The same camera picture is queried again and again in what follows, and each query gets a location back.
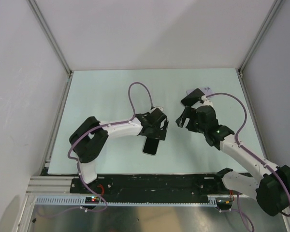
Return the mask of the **purple phone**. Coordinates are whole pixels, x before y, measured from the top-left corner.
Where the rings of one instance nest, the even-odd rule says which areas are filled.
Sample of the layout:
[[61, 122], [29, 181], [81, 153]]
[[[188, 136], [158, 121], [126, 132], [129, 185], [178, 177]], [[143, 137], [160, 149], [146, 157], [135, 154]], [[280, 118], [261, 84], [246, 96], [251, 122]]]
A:
[[[206, 96], [207, 95], [211, 95], [213, 94], [213, 91], [210, 87], [200, 87], [199, 88]], [[186, 94], [189, 95], [190, 93], [192, 93], [195, 89], [188, 89], [186, 91]]]

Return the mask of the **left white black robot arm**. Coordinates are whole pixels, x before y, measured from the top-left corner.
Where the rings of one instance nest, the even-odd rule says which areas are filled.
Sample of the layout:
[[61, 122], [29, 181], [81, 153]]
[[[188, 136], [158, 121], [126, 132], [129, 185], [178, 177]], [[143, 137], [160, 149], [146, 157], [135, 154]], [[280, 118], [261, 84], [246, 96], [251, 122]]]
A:
[[114, 122], [101, 122], [94, 116], [88, 117], [69, 137], [71, 149], [68, 158], [76, 160], [81, 188], [87, 193], [97, 189], [95, 159], [99, 156], [107, 140], [126, 137], [146, 137], [143, 152], [155, 155], [159, 141], [166, 139], [168, 118], [161, 107], [150, 112], [135, 114], [132, 119]]

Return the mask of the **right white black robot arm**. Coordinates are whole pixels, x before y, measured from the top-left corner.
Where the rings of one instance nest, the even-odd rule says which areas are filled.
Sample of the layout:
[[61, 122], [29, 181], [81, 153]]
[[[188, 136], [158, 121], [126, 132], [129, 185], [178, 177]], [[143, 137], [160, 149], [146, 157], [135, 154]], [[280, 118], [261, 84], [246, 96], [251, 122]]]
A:
[[236, 142], [235, 133], [230, 128], [219, 124], [212, 106], [197, 109], [186, 106], [176, 123], [188, 131], [203, 134], [210, 146], [229, 155], [249, 172], [250, 176], [245, 176], [230, 168], [219, 171], [213, 182], [216, 192], [224, 194], [235, 190], [247, 195], [270, 216], [290, 208], [290, 167], [280, 167], [251, 155], [248, 149]]

